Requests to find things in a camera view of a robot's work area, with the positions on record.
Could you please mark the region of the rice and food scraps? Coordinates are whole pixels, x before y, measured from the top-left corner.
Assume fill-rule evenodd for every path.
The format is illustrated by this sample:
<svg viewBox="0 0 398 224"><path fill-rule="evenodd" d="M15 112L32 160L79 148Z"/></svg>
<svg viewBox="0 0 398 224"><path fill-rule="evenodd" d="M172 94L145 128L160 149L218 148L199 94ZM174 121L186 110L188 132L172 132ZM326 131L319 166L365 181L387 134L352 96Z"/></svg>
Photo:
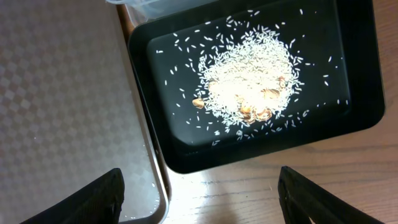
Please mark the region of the rice and food scraps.
<svg viewBox="0 0 398 224"><path fill-rule="evenodd" d="M254 9L154 38L150 68L167 134L217 146L349 109L336 12Z"/></svg>

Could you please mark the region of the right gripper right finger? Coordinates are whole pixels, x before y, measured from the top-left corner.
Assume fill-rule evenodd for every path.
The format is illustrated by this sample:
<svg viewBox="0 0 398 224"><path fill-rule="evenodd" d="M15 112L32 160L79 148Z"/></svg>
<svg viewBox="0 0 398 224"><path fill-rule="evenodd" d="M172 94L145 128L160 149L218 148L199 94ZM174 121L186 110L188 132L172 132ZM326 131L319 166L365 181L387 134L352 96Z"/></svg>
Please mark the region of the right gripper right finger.
<svg viewBox="0 0 398 224"><path fill-rule="evenodd" d="M288 166L281 167L278 193L284 220L288 224L382 223Z"/></svg>

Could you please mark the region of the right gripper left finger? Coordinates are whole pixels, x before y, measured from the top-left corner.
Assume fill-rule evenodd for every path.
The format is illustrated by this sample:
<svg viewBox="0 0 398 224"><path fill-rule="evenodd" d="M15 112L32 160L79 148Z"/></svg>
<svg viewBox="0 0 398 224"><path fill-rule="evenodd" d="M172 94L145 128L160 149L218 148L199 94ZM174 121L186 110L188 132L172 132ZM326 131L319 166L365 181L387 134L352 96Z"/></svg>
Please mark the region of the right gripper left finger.
<svg viewBox="0 0 398 224"><path fill-rule="evenodd" d="M114 168L22 224L118 224L124 190L123 174Z"/></svg>

